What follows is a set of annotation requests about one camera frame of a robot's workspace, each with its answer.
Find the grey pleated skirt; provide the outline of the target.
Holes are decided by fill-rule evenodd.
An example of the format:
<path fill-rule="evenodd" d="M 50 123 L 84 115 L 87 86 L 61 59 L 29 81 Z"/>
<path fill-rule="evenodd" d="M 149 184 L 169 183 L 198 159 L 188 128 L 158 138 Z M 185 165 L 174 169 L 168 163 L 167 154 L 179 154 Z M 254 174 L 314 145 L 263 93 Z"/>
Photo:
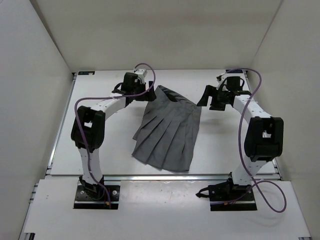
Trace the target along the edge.
<path fill-rule="evenodd" d="M 202 109 L 185 96 L 159 85 L 144 110 L 132 156 L 159 170 L 190 170 Z"/>

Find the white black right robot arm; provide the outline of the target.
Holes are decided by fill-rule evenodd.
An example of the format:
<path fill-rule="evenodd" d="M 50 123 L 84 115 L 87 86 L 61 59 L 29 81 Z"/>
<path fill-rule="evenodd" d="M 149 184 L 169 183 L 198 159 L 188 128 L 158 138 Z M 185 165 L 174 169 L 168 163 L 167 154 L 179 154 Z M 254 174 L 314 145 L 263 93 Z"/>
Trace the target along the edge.
<path fill-rule="evenodd" d="M 225 182 L 224 195 L 236 200 L 251 185 L 258 171 L 283 151 L 284 121 L 264 111 L 253 99 L 253 93 L 244 90 L 245 81 L 239 76 L 219 80 L 218 86 L 207 85 L 197 103 L 199 107 L 210 106 L 212 111 L 224 111 L 231 105 L 246 122 L 245 138 L 238 137 L 241 164 L 231 172 Z"/>

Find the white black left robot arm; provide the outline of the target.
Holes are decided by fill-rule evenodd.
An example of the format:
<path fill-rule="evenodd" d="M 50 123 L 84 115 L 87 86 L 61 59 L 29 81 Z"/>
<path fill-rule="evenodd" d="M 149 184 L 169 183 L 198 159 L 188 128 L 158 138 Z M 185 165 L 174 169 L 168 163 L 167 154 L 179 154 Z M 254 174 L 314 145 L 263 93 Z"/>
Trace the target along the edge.
<path fill-rule="evenodd" d="M 75 120 L 71 140 L 77 147 L 82 162 L 83 174 L 79 181 L 86 194 L 94 201 L 106 201 L 111 205 L 110 192 L 104 184 L 100 166 L 99 149 L 105 138 L 106 120 L 133 101 L 152 102 L 156 99 L 155 81 L 146 86 L 145 68 L 127 72 L 107 97 L 84 97 L 74 105 Z"/>

